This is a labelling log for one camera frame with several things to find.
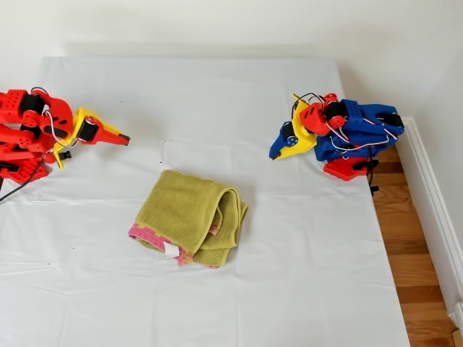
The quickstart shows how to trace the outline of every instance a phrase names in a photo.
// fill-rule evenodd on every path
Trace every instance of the blue plastic part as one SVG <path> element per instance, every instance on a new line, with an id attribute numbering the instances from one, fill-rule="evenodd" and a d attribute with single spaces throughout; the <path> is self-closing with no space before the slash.
<path id="1" fill-rule="evenodd" d="M 297 144 L 297 137 L 295 136 L 290 136 L 288 139 L 285 141 L 283 137 L 283 128 L 284 126 L 289 123 L 288 121 L 285 121 L 283 123 L 283 126 L 280 128 L 280 133 L 278 137 L 276 138 L 275 142 L 272 144 L 270 147 L 270 152 L 268 153 L 268 157 L 271 159 L 275 159 L 279 156 L 280 151 L 284 147 L 292 147 Z"/>
<path id="2" fill-rule="evenodd" d="M 368 143 L 378 143 L 387 141 L 381 145 L 371 146 L 371 155 L 375 156 L 381 150 L 385 150 L 389 145 L 392 145 L 396 140 L 389 135 L 385 129 L 398 137 L 404 132 L 403 127 L 395 127 L 382 122 L 377 117 L 381 114 L 397 113 L 393 106 L 371 104 L 359 105 L 357 101 L 343 99 L 341 101 L 347 109 L 346 124 L 342 127 L 343 132 L 349 138 L 349 142 L 345 142 L 333 133 L 325 137 L 317 137 L 317 145 L 315 146 L 315 156 L 317 160 L 333 160 L 340 157 L 369 157 L 370 151 L 367 147 L 359 150 L 349 150 L 344 152 L 339 148 L 349 148 L 353 145 L 361 146 Z"/>
<path id="3" fill-rule="evenodd" d="M 382 122 L 377 117 L 381 114 L 397 113 L 393 106 L 380 105 L 372 103 L 370 105 L 359 105 L 357 101 L 343 99 L 341 102 L 346 106 L 347 119 L 346 124 L 342 127 L 345 131 L 366 132 L 369 134 L 384 134 L 384 128 L 389 130 L 396 136 L 404 132 L 403 127 L 395 127 L 393 125 Z M 370 124 L 363 119 L 366 118 L 375 124 Z"/>

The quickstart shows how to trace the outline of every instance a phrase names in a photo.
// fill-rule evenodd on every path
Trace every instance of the folded towel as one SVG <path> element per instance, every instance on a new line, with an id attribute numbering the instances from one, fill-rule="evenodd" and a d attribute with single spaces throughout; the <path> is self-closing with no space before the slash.
<path id="1" fill-rule="evenodd" d="M 180 265 L 194 261 L 220 267 L 238 244 L 246 209 L 232 187 L 165 170 L 129 235 L 162 252 L 164 242 L 177 245 Z"/>

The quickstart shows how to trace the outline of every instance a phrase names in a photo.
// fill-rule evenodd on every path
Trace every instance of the white wall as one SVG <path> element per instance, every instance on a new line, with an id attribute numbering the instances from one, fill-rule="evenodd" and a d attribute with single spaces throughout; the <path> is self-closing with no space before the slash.
<path id="1" fill-rule="evenodd" d="M 462 12 L 461 0 L 3 1 L 0 90 L 30 87 L 46 54 L 334 56 L 350 98 L 410 115 L 462 45 Z"/>
<path id="2" fill-rule="evenodd" d="M 415 121 L 463 249 L 463 49 L 419 108 Z"/>

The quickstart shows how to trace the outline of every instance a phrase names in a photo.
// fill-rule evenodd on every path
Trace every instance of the white baseboard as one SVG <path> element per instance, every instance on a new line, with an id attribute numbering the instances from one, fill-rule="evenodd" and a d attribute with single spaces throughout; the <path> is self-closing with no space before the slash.
<path id="1" fill-rule="evenodd" d="M 463 252 L 415 120 L 403 118 L 402 121 L 405 133 L 397 142 L 397 150 L 433 259 L 447 313 L 462 329 L 459 303 L 463 301 Z"/>

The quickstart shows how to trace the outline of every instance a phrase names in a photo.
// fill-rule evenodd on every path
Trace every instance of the black cable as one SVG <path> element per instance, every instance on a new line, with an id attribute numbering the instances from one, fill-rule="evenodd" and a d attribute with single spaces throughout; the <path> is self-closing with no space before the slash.
<path id="1" fill-rule="evenodd" d="M 0 197 L 0 204 L 9 196 L 13 195 L 15 192 L 17 192 L 18 190 L 24 188 L 29 182 L 30 180 L 34 177 L 35 173 L 37 172 L 37 170 L 41 167 L 41 164 L 43 163 L 43 161 L 45 160 L 45 156 L 48 154 L 48 152 L 37 162 L 37 166 L 34 168 L 34 170 L 32 171 L 32 173 L 30 174 L 29 178 L 26 180 L 26 182 L 24 182 L 23 184 L 21 184 L 19 187 L 17 187 L 16 189 L 13 189 L 10 193 L 8 194 L 5 194 L 3 197 Z"/>
<path id="2" fill-rule="evenodd" d="M 30 90 L 30 92 L 33 92 L 33 91 L 36 90 L 36 89 L 42 90 L 45 94 L 48 95 L 48 92 L 47 92 L 45 89 L 43 89 L 42 87 L 33 87 L 33 88 Z"/>
<path id="3" fill-rule="evenodd" d="M 306 96 L 309 96 L 309 95 L 311 95 L 313 98 L 320 98 L 321 100 L 323 100 L 322 96 L 317 95 L 315 93 L 307 93 L 307 94 L 304 94 L 303 96 L 298 97 L 297 100 L 292 104 L 292 107 L 291 107 L 291 119 L 294 116 L 294 106 L 299 102 L 299 100 L 302 100 L 302 98 L 305 98 Z"/>
<path id="4" fill-rule="evenodd" d="M 378 186 L 372 187 L 371 184 L 373 183 L 373 156 L 371 155 L 371 146 L 368 146 L 368 155 L 370 156 L 370 180 L 368 181 L 368 186 L 370 187 L 371 195 L 373 196 L 374 192 L 379 190 Z"/>

